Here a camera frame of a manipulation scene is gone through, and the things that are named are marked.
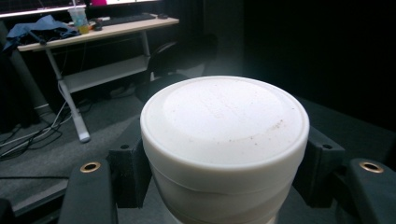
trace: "desk top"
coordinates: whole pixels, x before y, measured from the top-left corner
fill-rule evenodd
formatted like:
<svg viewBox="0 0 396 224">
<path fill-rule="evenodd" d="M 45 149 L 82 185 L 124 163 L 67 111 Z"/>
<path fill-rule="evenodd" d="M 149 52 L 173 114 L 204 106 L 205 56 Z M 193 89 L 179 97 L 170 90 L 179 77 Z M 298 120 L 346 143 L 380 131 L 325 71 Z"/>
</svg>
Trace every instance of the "desk top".
<svg viewBox="0 0 396 224">
<path fill-rule="evenodd" d="M 178 23 L 178 19 L 168 18 L 166 20 L 153 19 L 147 21 L 134 21 L 117 25 L 104 26 L 102 31 L 92 31 L 85 35 L 78 35 L 66 39 L 53 40 L 47 43 L 46 46 L 41 46 L 39 43 L 34 43 L 25 46 L 18 46 L 19 51 L 27 50 L 44 50 L 59 48 L 67 45 L 74 45 L 88 41 L 98 40 L 106 37 L 116 35 L 126 35 L 133 32 L 145 31 L 153 28 L 159 28 L 167 25 Z"/>
</svg>

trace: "pink screen area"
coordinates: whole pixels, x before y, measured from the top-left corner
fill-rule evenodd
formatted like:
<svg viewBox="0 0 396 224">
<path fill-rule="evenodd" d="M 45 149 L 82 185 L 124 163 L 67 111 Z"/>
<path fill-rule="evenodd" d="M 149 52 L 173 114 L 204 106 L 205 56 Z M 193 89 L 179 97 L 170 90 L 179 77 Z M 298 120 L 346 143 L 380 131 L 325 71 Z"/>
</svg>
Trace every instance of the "pink screen area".
<svg viewBox="0 0 396 224">
<path fill-rule="evenodd" d="M 107 5 L 106 0 L 91 0 L 93 6 L 105 6 Z"/>
</svg>

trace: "brass insert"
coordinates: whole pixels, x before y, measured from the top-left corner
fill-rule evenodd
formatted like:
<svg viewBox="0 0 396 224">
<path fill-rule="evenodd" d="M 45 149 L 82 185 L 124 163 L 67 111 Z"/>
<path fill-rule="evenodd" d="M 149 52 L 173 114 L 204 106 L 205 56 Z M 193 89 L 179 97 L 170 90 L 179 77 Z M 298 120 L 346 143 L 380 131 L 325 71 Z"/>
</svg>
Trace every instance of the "brass insert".
<svg viewBox="0 0 396 224">
<path fill-rule="evenodd" d="M 368 162 L 368 161 L 361 161 L 359 163 L 359 165 L 361 166 L 361 168 L 363 168 L 366 171 L 369 172 L 373 172 L 373 173 L 377 173 L 377 174 L 381 174 L 384 172 L 384 169 L 382 167 L 380 167 L 377 164 L 374 164 L 372 162 Z"/>
<path fill-rule="evenodd" d="M 84 165 L 81 166 L 81 168 L 79 168 L 79 170 L 82 173 L 92 173 L 94 171 L 96 171 L 97 169 L 99 169 L 100 167 L 100 163 L 97 161 L 91 161 L 88 163 L 85 163 Z"/>
</svg>

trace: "black keyboard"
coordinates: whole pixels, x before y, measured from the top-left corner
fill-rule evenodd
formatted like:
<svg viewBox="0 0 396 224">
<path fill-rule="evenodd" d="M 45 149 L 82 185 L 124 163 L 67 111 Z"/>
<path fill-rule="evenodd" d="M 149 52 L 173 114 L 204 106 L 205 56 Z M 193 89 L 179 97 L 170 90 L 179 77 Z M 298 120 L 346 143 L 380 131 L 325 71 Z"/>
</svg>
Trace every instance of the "black keyboard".
<svg viewBox="0 0 396 224">
<path fill-rule="evenodd" d="M 147 21 L 152 19 L 155 19 L 155 16 L 152 16 L 148 13 L 142 13 L 142 14 L 126 16 L 126 17 L 110 17 L 110 20 L 102 21 L 102 26 L 117 25 L 117 24 L 133 22 L 133 21 Z"/>
</svg>

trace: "white desk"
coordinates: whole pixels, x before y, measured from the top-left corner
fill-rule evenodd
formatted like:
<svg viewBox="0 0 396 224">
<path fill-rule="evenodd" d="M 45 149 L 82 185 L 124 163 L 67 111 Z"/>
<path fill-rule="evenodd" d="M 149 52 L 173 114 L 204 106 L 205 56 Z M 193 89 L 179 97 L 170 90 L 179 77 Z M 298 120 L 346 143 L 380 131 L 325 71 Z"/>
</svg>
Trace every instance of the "white desk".
<svg viewBox="0 0 396 224">
<path fill-rule="evenodd" d="M 64 99 L 66 100 L 71 109 L 73 121 L 78 132 L 78 138 L 82 143 L 85 143 L 91 140 L 90 134 L 70 94 L 75 91 L 82 91 L 89 87 L 93 87 L 106 83 L 108 81 L 112 81 L 121 77 L 127 77 L 145 71 L 147 69 L 147 64 L 150 56 L 149 42 L 147 39 L 146 31 L 176 23 L 178 23 L 177 19 L 168 18 L 166 20 L 153 19 L 148 21 L 135 21 L 112 26 L 104 26 L 102 31 L 90 31 L 86 35 L 79 35 L 62 40 L 50 41 L 47 43 L 46 46 L 41 46 L 38 43 L 26 46 L 19 46 L 18 50 L 46 51 Z M 58 64 L 55 62 L 55 59 L 51 52 L 51 49 L 59 47 L 80 44 L 117 35 L 127 35 L 129 33 L 141 34 L 144 55 L 121 62 L 96 67 L 90 70 L 85 70 L 80 73 L 65 77 L 62 76 L 61 71 L 58 68 Z"/>
</svg>

